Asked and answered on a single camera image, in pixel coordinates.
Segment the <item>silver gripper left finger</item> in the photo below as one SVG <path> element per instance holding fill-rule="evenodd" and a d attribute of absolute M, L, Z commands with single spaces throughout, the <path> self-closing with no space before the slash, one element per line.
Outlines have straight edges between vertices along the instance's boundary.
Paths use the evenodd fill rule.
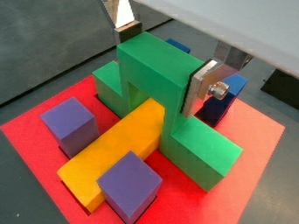
<path fill-rule="evenodd" d="M 111 27 L 117 44 L 141 33 L 142 24 L 135 20 L 129 0 L 98 0 L 98 4 Z"/>

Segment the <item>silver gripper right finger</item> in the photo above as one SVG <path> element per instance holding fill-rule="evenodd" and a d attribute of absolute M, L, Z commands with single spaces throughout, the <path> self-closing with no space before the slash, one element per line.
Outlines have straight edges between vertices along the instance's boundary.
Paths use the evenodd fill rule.
<path fill-rule="evenodd" d="M 224 98 L 229 85 L 222 80 L 236 74 L 250 60 L 246 52 L 218 41 L 213 57 L 190 73 L 181 105 L 184 117 L 192 115 L 197 99 L 202 100 L 206 95 L 217 100 Z"/>

